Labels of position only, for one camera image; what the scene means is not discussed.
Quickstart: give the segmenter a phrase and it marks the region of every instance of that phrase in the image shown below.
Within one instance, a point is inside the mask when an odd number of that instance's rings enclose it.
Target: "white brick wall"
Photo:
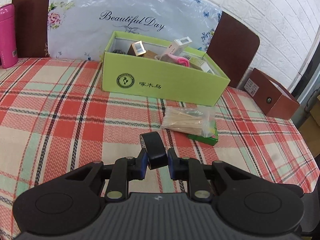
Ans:
[[[0,4],[11,0],[0,0]],[[256,67],[285,87],[303,74],[302,63],[320,24],[320,0],[210,0],[247,25],[261,45],[250,70]]]

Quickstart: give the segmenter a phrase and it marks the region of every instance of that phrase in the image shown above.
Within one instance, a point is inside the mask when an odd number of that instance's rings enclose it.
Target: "tape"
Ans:
[[[140,135],[141,148],[145,148],[150,170],[168,165],[168,157],[158,132],[143,133]]]

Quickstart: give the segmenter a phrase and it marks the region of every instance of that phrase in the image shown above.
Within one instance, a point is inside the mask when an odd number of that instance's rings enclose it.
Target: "checkered tablecloth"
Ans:
[[[14,199],[93,160],[137,156],[139,134],[158,131],[178,156],[211,164],[223,160],[272,182],[312,192],[319,169],[291,121],[265,117],[245,92],[227,88],[216,105],[219,142],[213,147],[160,130],[167,106],[193,104],[101,91],[102,64],[50,58],[20,59],[0,69],[0,235],[19,229]],[[147,171],[130,191],[181,192],[168,168]]]

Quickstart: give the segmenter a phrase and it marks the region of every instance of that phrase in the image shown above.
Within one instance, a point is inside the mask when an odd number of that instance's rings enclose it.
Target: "metal screw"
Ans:
[[[195,192],[197,198],[208,198],[210,197],[210,192],[206,190],[198,190]]]
[[[107,193],[107,197],[111,199],[119,199],[122,197],[122,193],[120,191],[110,191]]]

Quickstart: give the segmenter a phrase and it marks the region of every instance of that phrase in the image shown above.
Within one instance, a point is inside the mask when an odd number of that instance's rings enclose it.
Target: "small green box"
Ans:
[[[113,32],[104,51],[102,90],[214,106],[230,82],[205,52],[189,47],[184,52],[205,60],[216,74],[160,60],[112,53],[114,49],[127,51],[136,41],[142,41],[146,50],[158,55],[170,45],[170,41],[153,37]]]
[[[193,135],[193,134],[188,134],[187,136],[191,140],[203,142],[205,144],[209,144],[209,145],[214,146],[219,140],[218,131],[217,131],[217,124],[214,125],[214,135],[212,135],[211,137],[206,138],[203,136],[198,136],[198,135]]]

